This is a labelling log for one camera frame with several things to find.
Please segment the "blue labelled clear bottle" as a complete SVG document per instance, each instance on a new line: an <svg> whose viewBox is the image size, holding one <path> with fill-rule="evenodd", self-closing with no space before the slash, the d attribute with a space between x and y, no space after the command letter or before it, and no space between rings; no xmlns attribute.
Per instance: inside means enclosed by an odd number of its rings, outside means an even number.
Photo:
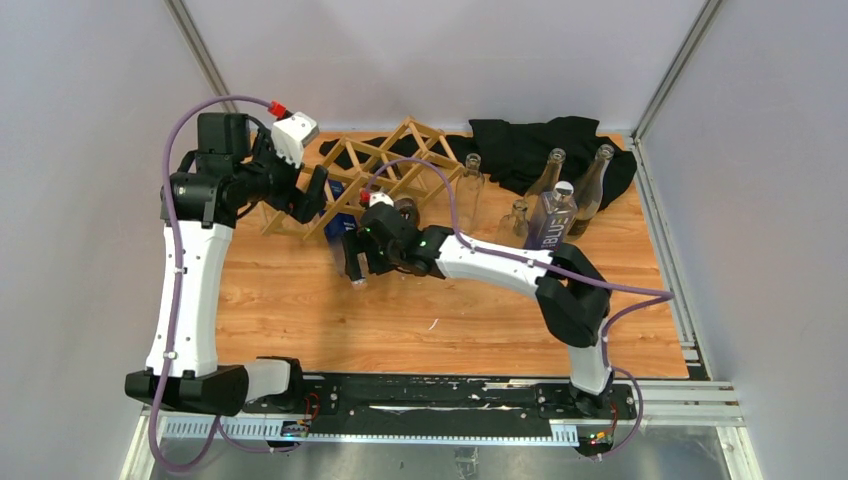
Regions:
<svg viewBox="0 0 848 480"><path fill-rule="evenodd" d="M355 232L358 228L357 220L352 214L336 213L331 216L328 223L323 227L323 232L329 246L335 268L339 276L346 277L354 288L364 288L367 280L362 273L367 269ZM348 263L359 255L359 264L354 268L354 275L348 272Z"/></svg>

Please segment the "dark brown wine bottle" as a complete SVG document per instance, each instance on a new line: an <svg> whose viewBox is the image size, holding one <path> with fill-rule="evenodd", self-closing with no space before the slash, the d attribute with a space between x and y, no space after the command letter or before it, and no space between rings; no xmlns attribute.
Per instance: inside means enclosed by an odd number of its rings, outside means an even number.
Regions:
<svg viewBox="0 0 848 480"><path fill-rule="evenodd" d="M420 211L412 197L401 197L394 200L393 205L396 224L407 229L418 229L420 226Z"/></svg>

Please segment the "small clear glass bottle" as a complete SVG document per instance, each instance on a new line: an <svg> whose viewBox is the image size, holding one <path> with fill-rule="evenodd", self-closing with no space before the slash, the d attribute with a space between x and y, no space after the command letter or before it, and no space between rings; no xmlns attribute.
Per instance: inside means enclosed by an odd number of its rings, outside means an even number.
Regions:
<svg viewBox="0 0 848 480"><path fill-rule="evenodd" d="M460 230L467 234L471 234L475 229L480 198L485 187L481 164L482 159L479 154L468 154L465 158L464 170L456 183L458 224Z"/></svg>

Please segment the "clear bottle with black label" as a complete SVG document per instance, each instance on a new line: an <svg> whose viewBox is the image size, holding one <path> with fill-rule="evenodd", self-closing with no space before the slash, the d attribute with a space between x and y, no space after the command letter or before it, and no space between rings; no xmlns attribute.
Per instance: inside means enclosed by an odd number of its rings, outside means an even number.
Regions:
<svg viewBox="0 0 848 480"><path fill-rule="evenodd" d="M528 211L531 211L542 193L551 191L559 181L562 165L566 159L566 152L562 148L554 148L547 157L547 162L542 174L528 188L524 194Z"/></svg>

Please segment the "clear bottle with silver label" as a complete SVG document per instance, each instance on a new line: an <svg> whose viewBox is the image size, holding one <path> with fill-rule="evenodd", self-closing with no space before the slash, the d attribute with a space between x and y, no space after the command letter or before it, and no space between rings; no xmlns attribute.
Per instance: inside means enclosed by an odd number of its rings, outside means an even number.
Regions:
<svg viewBox="0 0 848 480"><path fill-rule="evenodd" d="M610 144L603 144L595 153L594 160L586 173L578 181L575 190L575 202L578 207L575 219L566 234L566 240L573 242L587 230L591 220L597 214L603 198L603 180L606 170L615 153Z"/></svg>

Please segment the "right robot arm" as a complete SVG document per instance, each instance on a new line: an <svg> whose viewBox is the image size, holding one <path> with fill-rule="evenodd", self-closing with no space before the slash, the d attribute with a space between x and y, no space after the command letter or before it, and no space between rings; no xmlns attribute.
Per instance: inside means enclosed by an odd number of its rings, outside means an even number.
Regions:
<svg viewBox="0 0 848 480"><path fill-rule="evenodd" d="M352 282L399 271L480 281L534 299L549 333L567 346L575 411L592 418L609 407L613 373L601 330L611 291L579 248L522 250L464 237L447 226L420 229L385 203L366 209L359 226L343 234L342 248Z"/></svg>

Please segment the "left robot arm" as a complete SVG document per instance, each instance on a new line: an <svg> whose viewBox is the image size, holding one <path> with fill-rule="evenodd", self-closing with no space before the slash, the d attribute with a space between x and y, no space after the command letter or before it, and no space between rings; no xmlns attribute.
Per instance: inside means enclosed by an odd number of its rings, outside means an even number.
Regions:
<svg viewBox="0 0 848 480"><path fill-rule="evenodd" d="M305 147L318 124L285 113L270 127L247 114L202 113L197 147L169 177L163 204L166 271L156 337L143 370L129 373L128 397L162 409L234 416L265 399L283 413L306 400L300 362L266 356L223 365L216 350L221 276L241 213L260 203L301 224L323 210L328 171L318 168L297 186Z"/></svg>

